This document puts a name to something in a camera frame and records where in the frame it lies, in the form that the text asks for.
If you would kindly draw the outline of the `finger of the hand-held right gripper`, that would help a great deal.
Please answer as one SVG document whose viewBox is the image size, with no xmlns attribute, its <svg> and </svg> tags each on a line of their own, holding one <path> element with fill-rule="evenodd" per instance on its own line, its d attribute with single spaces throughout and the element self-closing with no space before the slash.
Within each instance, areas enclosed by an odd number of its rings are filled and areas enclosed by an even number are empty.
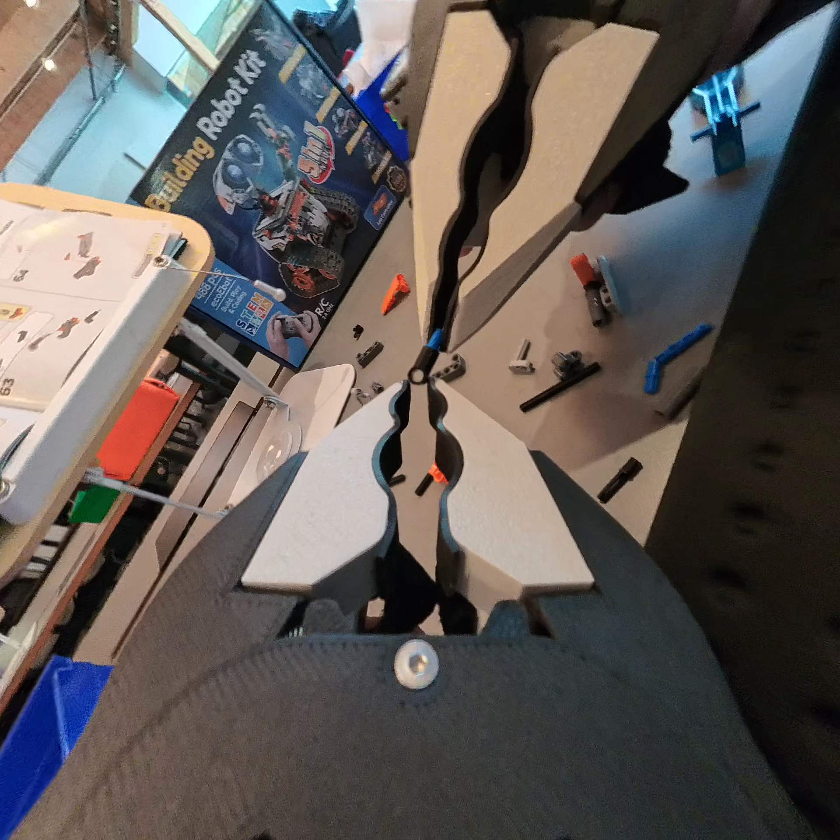
<svg viewBox="0 0 840 840">
<path fill-rule="evenodd" d="M 445 16 L 411 163 L 416 304 L 423 338 L 454 341 L 459 252 L 476 225 L 485 129 L 509 82 L 511 46 L 488 9 Z"/>
<path fill-rule="evenodd" d="M 450 350 L 479 331 L 570 232 L 583 181 L 657 41 L 655 32 L 607 24 L 546 66 L 529 105 L 524 166 L 458 286 Z"/>
</svg>

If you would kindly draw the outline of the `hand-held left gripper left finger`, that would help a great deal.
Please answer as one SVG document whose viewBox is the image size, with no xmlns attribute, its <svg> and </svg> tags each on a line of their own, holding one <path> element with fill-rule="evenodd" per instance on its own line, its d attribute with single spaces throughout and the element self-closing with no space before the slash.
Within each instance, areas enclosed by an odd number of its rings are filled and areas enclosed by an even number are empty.
<svg viewBox="0 0 840 840">
<path fill-rule="evenodd" d="M 344 614 L 376 597 L 377 563 L 396 536 L 390 482 L 410 405 L 399 381 L 305 455 L 242 574 L 246 590 L 332 600 Z"/>
</svg>

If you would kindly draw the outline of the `person's right hand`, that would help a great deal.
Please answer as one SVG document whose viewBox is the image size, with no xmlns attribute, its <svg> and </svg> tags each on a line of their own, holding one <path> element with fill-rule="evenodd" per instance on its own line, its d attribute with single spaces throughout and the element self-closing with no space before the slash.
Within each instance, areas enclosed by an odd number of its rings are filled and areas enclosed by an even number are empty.
<svg viewBox="0 0 840 840">
<path fill-rule="evenodd" d="M 622 187 L 615 182 L 600 185 L 581 208 L 576 229 L 580 232 L 593 227 L 604 215 L 610 214 L 621 197 Z"/>
</svg>

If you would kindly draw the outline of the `blue brick assembly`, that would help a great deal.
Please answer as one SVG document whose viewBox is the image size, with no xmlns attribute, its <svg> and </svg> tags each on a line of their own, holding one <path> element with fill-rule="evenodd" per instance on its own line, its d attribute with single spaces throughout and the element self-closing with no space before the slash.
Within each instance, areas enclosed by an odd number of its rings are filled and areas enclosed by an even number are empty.
<svg viewBox="0 0 840 840">
<path fill-rule="evenodd" d="M 746 165 L 742 134 L 745 118 L 761 108 L 760 101 L 742 105 L 744 68 L 737 64 L 721 70 L 693 87 L 689 103 L 694 112 L 706 118 L 707 124 L 690 135 L 693 143 L 709 140 L 716 177 L 729 175 Z"/>
</svg>

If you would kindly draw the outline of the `blue storage bin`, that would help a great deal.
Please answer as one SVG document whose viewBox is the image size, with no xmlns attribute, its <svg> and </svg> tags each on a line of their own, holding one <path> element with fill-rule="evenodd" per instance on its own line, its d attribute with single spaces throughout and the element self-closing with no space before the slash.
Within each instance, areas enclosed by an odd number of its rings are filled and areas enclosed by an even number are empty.
<svg viewBox="0 0 840 840">
<path fill-rule="evenodd" d="M 368 123 L 382 136 L 384 141 L 404 163 L 410 160 L 408 132 L 394 119 L 391 106 L 386 104 L 382 90 L 400 54 L 394 55 L 380 74 L 355 97 L 358 108 Z"/>
<path fill-rule="evenodd" d="M 11 837 L 67 761 L 111 676 L 112 666 L 55 656 L 1 749 L 1 838 Z"/>
</svg>

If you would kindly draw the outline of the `white crumpled paper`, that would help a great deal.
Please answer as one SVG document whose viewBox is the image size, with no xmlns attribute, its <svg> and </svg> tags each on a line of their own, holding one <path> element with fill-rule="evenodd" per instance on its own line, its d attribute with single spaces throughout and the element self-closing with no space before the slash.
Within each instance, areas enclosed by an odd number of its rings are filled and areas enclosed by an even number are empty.
<svg viewBox="0 0 840 840">
<path fill-rule="evenodd" d="M 359 91 L 369 87 L 407 46 L 416 5 L 416 1 L 356 2 L 361 36 L 355 54 L 360 67 Z"/>
</svg>

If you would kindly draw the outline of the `wooden book stand white base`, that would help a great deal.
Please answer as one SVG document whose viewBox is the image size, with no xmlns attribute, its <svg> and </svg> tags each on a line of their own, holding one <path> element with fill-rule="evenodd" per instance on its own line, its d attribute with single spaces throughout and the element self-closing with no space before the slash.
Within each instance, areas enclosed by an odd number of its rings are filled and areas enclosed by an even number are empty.
<svg viewBox="0 0 840 840">
<path fill-rule="evenodd" d="M 185 253 L 180 262 L 169 269 L 171 274 L 182 275 L 183 280 L 167 280 L 161 272 L 156 282 L 162 286 L 158 292 L 161 305 L 156 310 L 150 304 L 140 303 L 149 309 L 152 321 L 143 327 L 138 337 L 129 328 L 128 360 L 110 362 L 105 360 L 106 373 L 117 375 L 113 394 L 93 396 L 83 400 L 83 407 L 92 411 L 90 419 L 73 420 L 70 429 L 71 441 L 66 463 L 53 469 L 50 456 L 44 461 L 51 470 L 45 498 L 34 516 L 22 524 L 2 524 L 2 585 L 11 581 L 28 562 L 42 538 L 46 536 L 52 522 L 57 518 L 70 493 L 82 482 L 82 470 L 93 463 L 101 443 L 110 433 L 112 426 L 141 379 L 151 368 L 164 342 L 176 328 L 176 317 L 182 316 L 201 284 L 201 275 L 209 271 L 214 261 L 214 249 L 207 231 L 194 220 L 152 209 L 104 201 L 89 196 L 57 191 L 46 186 L 2 184 L 2 198 L 12 203 L 42 207 L 67 214 L 87 212 L 111 217 L 130 219 L 132 222 L 156 219 L 169 223 L 186 239 Z M 295 374 L 279 393 L 279 397 L 290 398 L 289 420 L 286 425 L 297 424 L 301 432 L 296 438 L 297 447 L 290 455 L 308 452 L 332 432 L 340 422 L 350 392 L 354 386 L 356 371 L 351 364 L 339 364 L 325 369 Z"/>
</svg>

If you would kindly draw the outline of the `long black axle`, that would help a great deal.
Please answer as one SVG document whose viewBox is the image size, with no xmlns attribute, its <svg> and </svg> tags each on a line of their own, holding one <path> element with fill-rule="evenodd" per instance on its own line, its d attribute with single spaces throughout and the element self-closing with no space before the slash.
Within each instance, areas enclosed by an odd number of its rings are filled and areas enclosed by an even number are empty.
<svg viewBox="0 0 840 840">
<path fill-rule="evenodd" d="M 578 364 L 574 368 L 563 373 L 559 380 L 539 394 L 521 403 L 519 410 L 522 413 L 529 413 L 537 407 L 551 401 L 561 394 L 569 391 L 572 387 L 584 382 L 594 376 L 602 369 L 598 362 L 590 364 Z"/>
</svg>

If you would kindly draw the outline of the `orange and grey assembly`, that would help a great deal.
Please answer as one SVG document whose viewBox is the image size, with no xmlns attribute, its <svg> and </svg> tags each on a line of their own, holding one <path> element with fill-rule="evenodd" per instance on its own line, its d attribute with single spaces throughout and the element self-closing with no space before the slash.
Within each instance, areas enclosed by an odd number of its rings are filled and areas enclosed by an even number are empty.
<svg viewBox="0 0 840 840">
<path fill-rule="evenodd" d="M 592 326 L 602 329 L 615 317 L 628 313 L 628 304 L 619 287 L 613 264 L 601 255 L 590 260 L 586 254 L 570 258 L 570 267 L 581 283 Z"/>
</svg>

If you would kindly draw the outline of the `blue angled beam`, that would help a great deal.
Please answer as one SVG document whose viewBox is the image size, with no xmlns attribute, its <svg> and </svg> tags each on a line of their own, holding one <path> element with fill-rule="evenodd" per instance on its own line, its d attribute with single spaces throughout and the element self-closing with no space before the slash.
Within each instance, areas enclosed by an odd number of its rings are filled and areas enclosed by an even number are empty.
<svg viewBox="0 0 840 840">
<path fill-rule="evenodd" d="M 713 324 L 702 322 L 649 360 L 644 376 L 644 393 L 647 395 L 656 394 L 660 387 L 663 369 L 699 341 L 705 339 L 714 328 Z"/>
</svg>

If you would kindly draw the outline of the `orange box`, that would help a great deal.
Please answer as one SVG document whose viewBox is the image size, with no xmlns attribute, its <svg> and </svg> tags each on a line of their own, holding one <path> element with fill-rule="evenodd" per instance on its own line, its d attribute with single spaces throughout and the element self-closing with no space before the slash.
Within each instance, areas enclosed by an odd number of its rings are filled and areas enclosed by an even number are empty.
<svg viewBox="0 0 840 840">
<path fill-rule="evenodd" d="M 177 393 L 154 378 L 144 378 L 104 439 L 97 463 L 105 477 L 132 478 L 178 402 Z"/>
</svg>

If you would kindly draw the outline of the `grey cylinder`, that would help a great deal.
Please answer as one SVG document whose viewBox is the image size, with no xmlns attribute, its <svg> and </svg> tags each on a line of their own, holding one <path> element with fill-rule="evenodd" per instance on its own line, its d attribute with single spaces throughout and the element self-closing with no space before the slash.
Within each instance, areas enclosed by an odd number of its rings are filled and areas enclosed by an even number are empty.
<svg viewBox="0 0 840 840">
<path fill-rule="evenodd" d="M 676 394 L 674 394 L 666 404 L 664 404 L 658 414 L 665 422 L 673 422 L 677 416 L 690 404 L 696 396 L 700 387 L 701 377 L 693 378 L 688 381 Z"/>
</svg>

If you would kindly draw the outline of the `blue robot kit box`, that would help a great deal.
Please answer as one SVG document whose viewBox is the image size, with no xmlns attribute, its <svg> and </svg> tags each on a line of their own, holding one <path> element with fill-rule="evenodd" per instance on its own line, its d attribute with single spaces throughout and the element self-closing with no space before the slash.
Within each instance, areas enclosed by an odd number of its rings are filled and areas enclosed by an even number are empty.
<svg viewBox="0 0 840 840">
<path fill-rule="evenodd" d="M 400 206 L 404 162 L 272 2 L 131 192 L 214 248 L 191 309 L 296 370 Z"/>
</svg>

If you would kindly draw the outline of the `green block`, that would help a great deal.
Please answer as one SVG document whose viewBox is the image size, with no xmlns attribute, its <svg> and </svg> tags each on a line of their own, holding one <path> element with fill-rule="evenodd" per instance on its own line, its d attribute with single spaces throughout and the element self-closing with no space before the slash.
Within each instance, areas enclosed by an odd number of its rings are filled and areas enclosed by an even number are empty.
<svg viewBox="0 0 840 840">
<path fill-rule="evenodd" d="M 90 486 L 79 490 L 70 504 L 67 521 L 70 524 L 99 524 L 108 516 L 120 495 L 119 490 L 104 486 Z"/>
</svg>

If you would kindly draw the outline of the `instruction booklet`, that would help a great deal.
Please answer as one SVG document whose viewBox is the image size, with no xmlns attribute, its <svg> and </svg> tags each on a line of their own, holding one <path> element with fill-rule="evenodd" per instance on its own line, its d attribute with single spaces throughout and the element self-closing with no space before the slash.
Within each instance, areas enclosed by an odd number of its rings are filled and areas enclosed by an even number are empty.
<svg viewBox="0 0 840 840">
<path fill-rule="evenodd" d="M 45 508 L 189 287 L 163 219 L 2 200 L 2 519 Z"/>
</svg>

